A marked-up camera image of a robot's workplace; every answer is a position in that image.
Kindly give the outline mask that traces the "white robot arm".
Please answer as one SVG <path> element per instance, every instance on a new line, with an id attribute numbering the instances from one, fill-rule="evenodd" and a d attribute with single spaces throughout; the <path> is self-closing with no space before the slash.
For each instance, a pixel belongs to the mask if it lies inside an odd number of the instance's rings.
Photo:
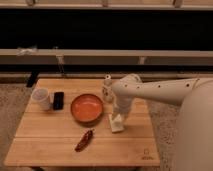
<path id="1" fill-rule="evenodd" d="M 117 114 L 128 115 L 134 98 L 180 106 L 172 171 L 213 171 L 213 78 L 143 83 L 129 74 L 112 91 Z"/>

